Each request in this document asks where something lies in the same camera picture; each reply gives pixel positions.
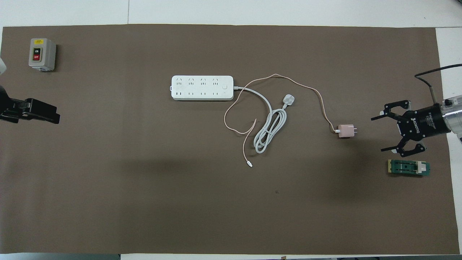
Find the switch box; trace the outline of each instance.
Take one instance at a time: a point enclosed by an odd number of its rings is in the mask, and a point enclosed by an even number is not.
[[[40,71],[55,69],[56,44],[46,38],[30,40],[29,66]]]

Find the robotiq logo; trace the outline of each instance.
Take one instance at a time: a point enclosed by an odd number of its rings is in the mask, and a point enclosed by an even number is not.
[[[419,127],[417,126],[417,121],[415,120],[415,118],[411,118],[411,120],[412,120],[412,123],[414,123],[415,131],[419,134],[420,130],[419,130]]]

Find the brown paper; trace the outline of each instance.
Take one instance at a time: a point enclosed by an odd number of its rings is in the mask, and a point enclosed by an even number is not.
[[[28,67],[31,38],[58,44],[56,69]],[[385,103],[432,104],[413,75],[439,67],[432,28],[221,25],[6,27],[0,77],[12,98],[58,107],[58,125],[0,122],[0,253],[458,254],[448,144],[410,156],[428,177],[387,173]],[[287,122],[264,154],[223,124],[229,102],[175,101],[172,76],[231,75]],[[426,76],[442,99],[439,73]],[[267,115],[250,93],[228,114]]]

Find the white plug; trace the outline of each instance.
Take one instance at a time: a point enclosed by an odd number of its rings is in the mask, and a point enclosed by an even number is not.
[[[339,134],[340,138],[350,138],[357,133],[355,130],[357,130],[357,128],[354,128],[352,124],[341,124],[335,132]]]
[[[283,99],[282,102],[284,102],[284,105],[282,106],[282,109],[286,109],[288,105],[292,105],[295,100],[295,97],[287,94]]]

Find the power strip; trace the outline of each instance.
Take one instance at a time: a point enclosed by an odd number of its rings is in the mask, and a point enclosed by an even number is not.
[[[174,100],[220,101],[233,99],[233,87],[231,76],[176,75],[170,91]]]

